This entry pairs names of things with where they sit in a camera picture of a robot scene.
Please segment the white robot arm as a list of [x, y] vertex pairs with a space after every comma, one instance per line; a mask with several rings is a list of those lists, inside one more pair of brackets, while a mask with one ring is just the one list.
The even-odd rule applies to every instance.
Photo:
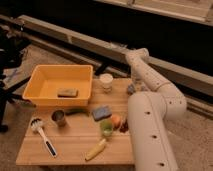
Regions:
[[128, 98], [127, 121], [135, 171], [179, 171], [164, 119], [181, 117], [187, 108], [186, 98], [148, 64], [146, 48], [128, 50], [125, 58], [135, 77], [148, 87], [147, 91], [135, 92]]

